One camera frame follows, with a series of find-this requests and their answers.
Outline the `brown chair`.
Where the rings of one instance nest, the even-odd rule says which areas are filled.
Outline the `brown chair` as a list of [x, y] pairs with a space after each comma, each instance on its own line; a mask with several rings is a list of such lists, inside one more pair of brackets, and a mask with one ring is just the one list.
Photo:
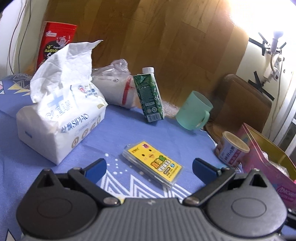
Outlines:
[[236, 134], [244, 123], [262, 132], [272, 106], [266, 96], [235, 74], [220, 80], [210, 101], [213, 109], [205, 130], [215, 142], [224, 131]]

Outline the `yellow card case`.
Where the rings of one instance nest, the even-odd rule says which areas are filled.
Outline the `yellow card case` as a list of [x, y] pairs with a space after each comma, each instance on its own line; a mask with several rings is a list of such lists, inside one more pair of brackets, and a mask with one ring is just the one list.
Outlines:
[[175, 185], [183, 166], [169, 158], [146, 141], [127, 145], [122, 155], [145, 174], [171, 188]]

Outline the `blue patterned tablecloth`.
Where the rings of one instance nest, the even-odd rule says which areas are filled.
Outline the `blue patterned tablecloth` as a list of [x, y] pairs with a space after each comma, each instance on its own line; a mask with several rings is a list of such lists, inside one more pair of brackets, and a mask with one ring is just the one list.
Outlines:
[[[139, 109], [115, 105], [109, 105], [104, 120], [59, 165], [54, 165], [18, 137], [16, 113], [31, 103], [27, 76], [1, 79], [1, 240], [21, 238], [16, 208], [44, 168], [65, 173], [73, 167], [85, 167], [104, 158], [107, 172], [98, 183], [102, 189], [120, 198], [182, 199], [203, 186], [192, 172], [195, 158], [222, 167], [213, 152], [215, 143], [207, 132], [190, 132], [170, 118], [146, 123]], [[122, 156], [127, 145], [141, 141], [148, 142], [183, 166], [173, 188], [163, 187]]]

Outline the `green drink carton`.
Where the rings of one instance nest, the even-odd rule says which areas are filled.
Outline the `green drink carton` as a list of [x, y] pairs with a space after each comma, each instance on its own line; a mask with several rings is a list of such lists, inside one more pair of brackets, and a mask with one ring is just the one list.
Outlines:
[[142, 73], [133, 76], [138, 98], [148, 123], [163, 120], [164, 110], [153, 67], [142, 68]]

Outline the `white power strip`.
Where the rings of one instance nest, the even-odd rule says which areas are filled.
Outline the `white power strip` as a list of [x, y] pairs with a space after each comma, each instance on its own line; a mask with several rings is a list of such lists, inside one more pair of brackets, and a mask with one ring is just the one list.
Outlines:
[[280, 78], [280, 70], [282, 63], [282, 54], [273, 54], [269, 60], [269, 64], [263, 74], [265, 81], [270, 82], [271, 80], [278, 81]]

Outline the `clear plastic bag white contents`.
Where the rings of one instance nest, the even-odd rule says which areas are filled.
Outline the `clear plastic bag white contents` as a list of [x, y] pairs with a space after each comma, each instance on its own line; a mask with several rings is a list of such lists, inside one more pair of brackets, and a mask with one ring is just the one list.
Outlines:
[[137, 90], [125, 59], [114, 60], [108, 66], [94, 68], [91, 76], [92, 83], [108, 103], [127, 109], [135, 107]]

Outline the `white light bulb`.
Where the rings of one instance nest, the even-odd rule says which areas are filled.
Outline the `white light bulb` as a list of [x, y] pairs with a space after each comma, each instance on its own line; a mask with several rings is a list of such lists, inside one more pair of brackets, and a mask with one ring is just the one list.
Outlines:
[[274, 53], [276, 51], [277, 45], [278, 45], [278, 39], [281, 38], [282, 36], [283, 36], [283, 32], [274, 32], [273, 41], [270, 48], [271, 52]]

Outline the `white tissue pack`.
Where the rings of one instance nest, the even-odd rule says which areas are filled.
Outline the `white tissue pack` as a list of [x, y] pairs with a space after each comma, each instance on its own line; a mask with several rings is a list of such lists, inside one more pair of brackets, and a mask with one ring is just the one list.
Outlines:
[[92, 83], [95, 42], [70, 43], [30, 81], [32, 105], [16, 113], [19, 139], [58, 165], [104, 119], [107, 102]]

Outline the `red snack box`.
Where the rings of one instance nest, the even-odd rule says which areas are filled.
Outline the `red snack box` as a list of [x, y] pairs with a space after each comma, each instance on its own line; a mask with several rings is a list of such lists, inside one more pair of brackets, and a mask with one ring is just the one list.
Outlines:
[[71, 43], [77, 26], [68, 23], [44, 22], [41, 30], [40, 46], [36, 70], [54, 53]]

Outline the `pink macaron biscuit box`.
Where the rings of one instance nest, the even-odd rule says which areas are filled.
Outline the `pink macaron biscuit box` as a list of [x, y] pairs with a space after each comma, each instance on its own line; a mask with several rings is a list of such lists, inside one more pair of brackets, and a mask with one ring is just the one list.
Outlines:
[[250, 152], [242, 161], [243, 171], [261, 170], [276, 189], [287, 208], [295, 210], [295, 165], [273, 142], [247, 124], [236, 134]]

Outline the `small purple can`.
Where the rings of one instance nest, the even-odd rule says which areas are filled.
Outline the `small purple can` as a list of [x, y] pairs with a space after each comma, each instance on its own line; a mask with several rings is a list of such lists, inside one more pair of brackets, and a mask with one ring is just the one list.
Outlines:
[[217, 158], [231, 167], [238, 167], [246, 154], [250, 152], [248, 145], [231, 132], [224, 131], [222, 138], [215, 147]]

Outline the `teal plastic mug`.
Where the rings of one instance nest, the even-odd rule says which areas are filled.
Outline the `teal plastic mug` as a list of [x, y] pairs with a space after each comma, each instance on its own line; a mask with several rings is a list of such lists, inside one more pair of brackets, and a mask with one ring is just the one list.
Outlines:
[[176, 114], [177, 122], [186, 130], [201, 129], [210, 118], [213, 104], [203, 94], [192, 91]]

